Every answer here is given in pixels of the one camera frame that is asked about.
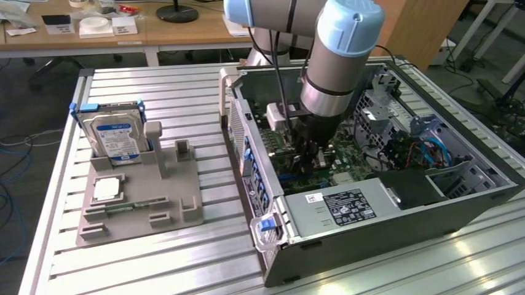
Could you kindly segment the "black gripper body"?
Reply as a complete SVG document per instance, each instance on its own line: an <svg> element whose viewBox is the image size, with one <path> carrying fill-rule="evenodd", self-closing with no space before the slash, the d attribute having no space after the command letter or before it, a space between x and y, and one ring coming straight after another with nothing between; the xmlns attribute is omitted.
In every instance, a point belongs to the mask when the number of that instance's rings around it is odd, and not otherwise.
<svg viewBox="0 0 525 295"><path fill-rule="evenodd" d="M319 147L325 147L333 139L341 124L341 116L323 117L308 115L303 120L306 138Z"/></svg>

